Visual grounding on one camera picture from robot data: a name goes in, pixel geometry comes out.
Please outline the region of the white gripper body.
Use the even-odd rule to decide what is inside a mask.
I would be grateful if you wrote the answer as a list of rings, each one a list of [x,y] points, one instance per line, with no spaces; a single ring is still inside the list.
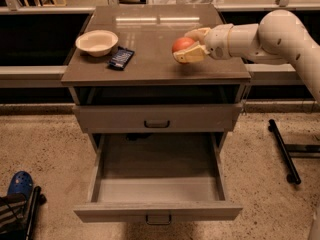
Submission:
[[[228,39],[232,28],[232,24],[222,24],[210,29],[206,34],[204,43],[213,59],[227,60],[231,58]]]

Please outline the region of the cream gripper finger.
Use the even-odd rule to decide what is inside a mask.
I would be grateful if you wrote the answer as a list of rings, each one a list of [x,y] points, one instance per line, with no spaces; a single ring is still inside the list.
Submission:
[[[209,27],[198,28],[191,31],[188,31],[184,34],[185,37],[191,38],[195,42],[199,42],[200,44],[204,43],[204,38],[210,31]]]
[[[178,63],[188,64],[203,61],[209,54],[210,52],[204,45],[201,45],[199,42],[195,42],[186,49],[174,52],[173,57]]]

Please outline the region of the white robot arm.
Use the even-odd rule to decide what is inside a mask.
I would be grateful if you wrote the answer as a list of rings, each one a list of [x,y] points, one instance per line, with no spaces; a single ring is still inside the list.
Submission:
[[[258,24],[222,24],[198,28],[185,33],[172,46],[175,60],[181,64],[196,63],[210,56],[215,60],[241,57],[261,64],[290,64],[312,94],[320,100],[320,47],[303,23],[290,11],[275,10]],[[295,215],[284,223],[286,231],[274,233],[264,224],[260,237],[245,234],[228,240],[319,240],[319,209],[310,218],[310,228],[302,231],[305,218]]]

